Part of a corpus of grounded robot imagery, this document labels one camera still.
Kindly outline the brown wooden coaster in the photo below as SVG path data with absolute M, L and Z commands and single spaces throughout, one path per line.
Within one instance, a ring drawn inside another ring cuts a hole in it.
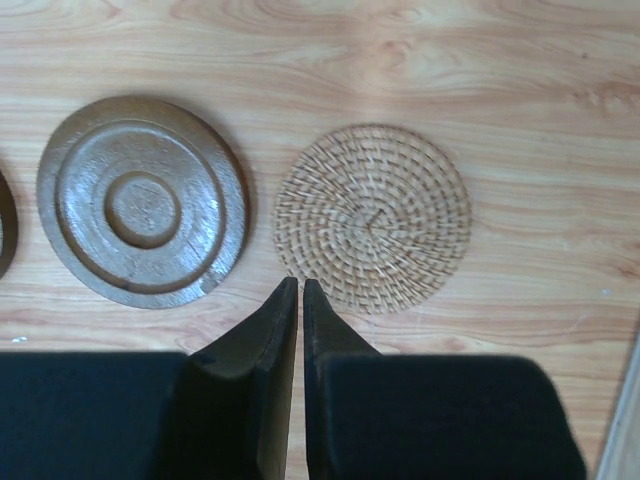
M 37 206 L 64 266 L 117 303 L 174 308 L 229 275 L 245 244 L 245 174 L 223 137 L 149 96 L 90 103 L 52 132 Z
M 16 202 L 11 188 L 3 174 L 0 174 L 0 207 L 1 207 L 1 259 L 0 277 L 3 278 L 9 270 L 15 257 L 19 223 Z

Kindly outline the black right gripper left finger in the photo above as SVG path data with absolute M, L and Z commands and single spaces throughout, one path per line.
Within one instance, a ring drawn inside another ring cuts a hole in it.
M 297 282 L 193 354 L 5 352 L 5 479 L 280 479 Z

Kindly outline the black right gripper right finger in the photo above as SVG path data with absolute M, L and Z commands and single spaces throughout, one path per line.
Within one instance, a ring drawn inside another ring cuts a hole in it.
M 510 355 L 390 355 L 303 293 L 306 456 L 313 479 L 582 479 L 544 370 Z

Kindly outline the woven rattan coaster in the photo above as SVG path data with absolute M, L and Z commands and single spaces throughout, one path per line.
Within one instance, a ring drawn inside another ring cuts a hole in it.
M 410 309 L 456 273 L 472 204 L 454 162 L 424 136 L 384 124 L 326 133 L 283 178 L 272 217 L 287 272 L 355 313 Z

